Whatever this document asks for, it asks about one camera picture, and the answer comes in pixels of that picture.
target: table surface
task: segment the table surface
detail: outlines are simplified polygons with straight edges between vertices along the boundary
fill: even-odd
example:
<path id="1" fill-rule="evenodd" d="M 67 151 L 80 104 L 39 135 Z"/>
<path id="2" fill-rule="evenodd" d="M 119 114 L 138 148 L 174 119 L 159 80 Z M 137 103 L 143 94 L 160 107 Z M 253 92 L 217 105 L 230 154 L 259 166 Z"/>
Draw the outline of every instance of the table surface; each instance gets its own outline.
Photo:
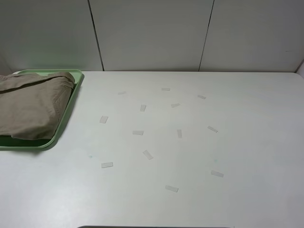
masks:
<path id="1" fill-rule="evenodd" d="M 299 75 L 84 75 L 52 149 L 0 151 L 0 227 L 304 226 Z M 99 123 L 102 115 L 109 117 L 105 124 Z M 154 158 L 148 160 L 145 150 Z M 114 165 L 102 169 L 104 162 Z"/>

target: green tray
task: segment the green tray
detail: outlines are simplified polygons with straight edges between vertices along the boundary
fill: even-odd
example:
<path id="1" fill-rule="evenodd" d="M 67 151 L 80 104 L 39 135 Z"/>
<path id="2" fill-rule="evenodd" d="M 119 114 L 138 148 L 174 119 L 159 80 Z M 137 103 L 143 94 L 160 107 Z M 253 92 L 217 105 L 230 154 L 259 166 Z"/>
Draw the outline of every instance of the green tray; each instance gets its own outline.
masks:
<path id="1" fill-rule="evenodd" d="M 55 72 L 69 72 L 75 79 L 74 89 L 70 96 L 70 99 L 67 103 L 65 112 L 61 118 L 61 121 L 58 125 L 58 128 L 55 131 L 55 134 L 52 139 L 38 139 L 38 140 L 23 140 L 23 139 L 14 139 L 9 135 L 0 135 L 0 150 L 6 151 L 24 151 L 24 150 L 34 150 L 34 151 L 41 151 L 47 150 L 53 147 L 58 138 L 61 136 L 62 132 L 65 129 L 65 126 L 70 118 L 72 113 L 76 97 L 80 88 L 80 85 L 84 79 L 84 75 L 80 70 L 22 70 L 19 74 L 22 73 L 37 73 L 41 76 L 47 76 L 48 74 L 55 73 Z"/>

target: folded fabric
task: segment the folded fabric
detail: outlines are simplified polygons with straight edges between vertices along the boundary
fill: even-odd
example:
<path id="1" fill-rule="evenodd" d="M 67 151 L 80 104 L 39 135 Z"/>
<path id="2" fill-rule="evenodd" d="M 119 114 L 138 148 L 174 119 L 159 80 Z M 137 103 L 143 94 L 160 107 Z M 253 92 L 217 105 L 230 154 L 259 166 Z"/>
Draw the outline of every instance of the folded fabric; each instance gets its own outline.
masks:
<path id="1" fill-rule="evenodd" d="M 0 76 L 0 135 L 51 139 L 74 87 L 68 72 Z"/>

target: tape piece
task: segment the tape piece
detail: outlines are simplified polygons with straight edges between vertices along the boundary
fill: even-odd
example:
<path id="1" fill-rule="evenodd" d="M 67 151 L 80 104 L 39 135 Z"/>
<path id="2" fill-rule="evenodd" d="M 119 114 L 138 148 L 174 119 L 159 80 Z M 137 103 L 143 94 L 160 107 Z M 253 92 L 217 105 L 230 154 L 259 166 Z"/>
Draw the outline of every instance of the tape piece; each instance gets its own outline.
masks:
<path id="1" fill-rule="evenodd" d="M 143 135 L 143 131 L 133 131 L 133 134 Z"/>
<path id="2" fill-rule="evenodd" d="M 101 168 L 109 168 L 113 166 L 113 162 L 102 163 Z"/>
<path id="3" fill-rule="evenodd" d="M 182 139 L 182 136 L 181 136 L 181 129 L 178 129 L 177 130 L 177 136 L 179 139 Z"/>
<path id="4" fill-rule="evenodd" d="M 202 95 L 198 95 L 198 97 L 199 98 L 201 98 L 201 99 L 206 99 L 204 96 L 202 96 Z"/>
<path id="5" fill-rule="evenodd" d="M 223 173 L 216 172 L 216 171 L 213 171 L 213 170 L 211 171 L 211 175 L 218 176 L 218 177 L 224 177 Z"/>
<path id="6" fill-rule="evenodd" d="M 179 189 L 176 188 L 176 187 L 172 187 L 172 186 L 166 185 L 166 190 L 177 192 Z"/>
<path id="7" fill-rule="evenodd" d="M 151 160 L 153 157 L 152 157 L 152 155 L 149 153 L 149 151 L 147 151 L 147 150 L 145 150 L 144 152 L 143 152 L 143 154 L 147 157 L 147 159 L 148 160 Z"/>
<path id="8" fill-rule="evenodd" d="M 141 112 L 144 112 L 144 111 L 146 110 L 146 107 L 147 107 L 147 106 L 146 106 L 145 104 L 144 104 L 144 105 L 142 104 L 142 105 L 141 105 Z"/>
<path id="9" fill-rule="evenodd" d="M 180 103 L 177 103 L 177 104 L 171 104 L 171 108 L 175 108 L 177 106 L 180 106 Z"/>
<path id="10" fill-rule="evenodd" d="M 105 124 L 107 120 L 108 120 L 108 116 L 103 115 L 103 116 L 101 117 L 99 123 Z"/>
<path id="11" fill-rule="evenodd" d="M 210 130 L 214 131 L 215 133 L 217 133 L 217 132 L 218 132 L 218 130 L 216 130 L 216 129 L 214 129 L 213 127 L 210 127 L 210 126 L 208 126 L 208 129 L 210 129 Z"/>

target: beige cloth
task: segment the beige cloth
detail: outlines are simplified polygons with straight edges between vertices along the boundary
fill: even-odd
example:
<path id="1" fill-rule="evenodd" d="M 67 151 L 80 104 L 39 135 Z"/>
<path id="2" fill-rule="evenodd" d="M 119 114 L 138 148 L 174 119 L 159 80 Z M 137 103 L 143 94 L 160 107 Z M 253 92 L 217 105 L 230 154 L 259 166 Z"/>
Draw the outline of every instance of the beige cloth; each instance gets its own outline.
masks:
<path id="1" fill-rule="evenodd" d="M 74 87 L 68 72 L 0 76 L 0 135 L 51 139 Z"/>

